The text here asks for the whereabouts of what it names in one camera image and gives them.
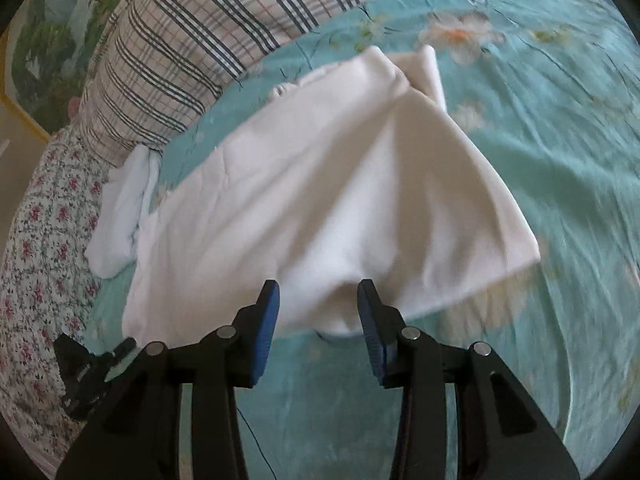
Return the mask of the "plaid pillow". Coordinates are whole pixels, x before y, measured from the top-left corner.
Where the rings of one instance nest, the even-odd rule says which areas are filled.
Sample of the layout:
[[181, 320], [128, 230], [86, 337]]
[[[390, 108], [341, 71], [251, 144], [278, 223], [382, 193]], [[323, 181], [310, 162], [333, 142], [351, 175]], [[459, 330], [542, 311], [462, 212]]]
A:
[[70, 104], [74, 156], [161, 150], [262, 59], [370, 0], [120, 0]]

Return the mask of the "landscape wall painting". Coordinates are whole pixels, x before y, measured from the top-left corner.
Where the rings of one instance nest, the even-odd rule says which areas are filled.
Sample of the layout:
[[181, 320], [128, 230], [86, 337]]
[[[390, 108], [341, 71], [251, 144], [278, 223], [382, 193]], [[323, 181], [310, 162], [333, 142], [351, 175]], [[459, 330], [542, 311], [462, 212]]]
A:
[[120, 0], [25, 0], [6, 33], [4, 95], [49, 136], [77, 114], [88, 66]]

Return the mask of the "folded white garment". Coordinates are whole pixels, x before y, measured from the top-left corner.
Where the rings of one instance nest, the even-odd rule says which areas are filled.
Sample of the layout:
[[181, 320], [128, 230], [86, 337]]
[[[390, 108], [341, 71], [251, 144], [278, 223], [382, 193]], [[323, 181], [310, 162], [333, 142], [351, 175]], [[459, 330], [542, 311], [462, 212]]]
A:
[[140, 223], [149, 214], [161, 160], [160, 154], [139, 144], [122, 166], [108, 173], [99, 219], [85, 251], [98, 278], [114, 278], [136, 260]]

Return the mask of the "teal floral bed sheet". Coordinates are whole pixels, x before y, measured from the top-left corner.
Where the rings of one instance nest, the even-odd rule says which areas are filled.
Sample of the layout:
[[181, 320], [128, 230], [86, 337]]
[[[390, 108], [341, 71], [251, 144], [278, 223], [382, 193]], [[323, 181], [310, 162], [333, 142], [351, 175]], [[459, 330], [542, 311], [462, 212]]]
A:
[[[416, 324], [453, 346], [491, 344], [587, 478], [639, 407], [639, 45], [611, 0], [360, 4], [249, 62], [168, 145], [152, 207], [276, 84], [366, 47], [424, 44], [541, 263]], [[237, 399], [251, 479], [388, 479], [401, 390], [378, 385], [361, 335], [275, 340], [265, 376]]]

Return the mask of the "white large garment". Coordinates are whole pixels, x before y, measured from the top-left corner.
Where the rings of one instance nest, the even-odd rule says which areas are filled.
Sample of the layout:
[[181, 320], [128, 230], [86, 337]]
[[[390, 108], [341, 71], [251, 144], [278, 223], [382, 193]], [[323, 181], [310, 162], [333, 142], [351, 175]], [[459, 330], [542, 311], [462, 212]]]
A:
[[273, 280], [279, 334], [350, 335], [365, 278], [420, 318], [539, 258], [447, 112], [435, 50], [370, 47], [277, 93], [144, 220], [122, 332], [192, 344]]

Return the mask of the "floral pink pillow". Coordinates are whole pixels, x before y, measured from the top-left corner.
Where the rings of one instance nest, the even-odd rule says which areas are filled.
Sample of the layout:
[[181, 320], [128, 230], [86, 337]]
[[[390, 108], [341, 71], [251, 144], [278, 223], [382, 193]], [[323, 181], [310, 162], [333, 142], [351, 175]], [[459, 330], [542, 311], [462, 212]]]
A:
[[1, 261], [1, 414], [47, 478], [81, 430], [61, 406], [53, 344], [81, 340], [101, 282], [85, 250], [107, 166], [66, 127], [47, 145], [9, 228]]

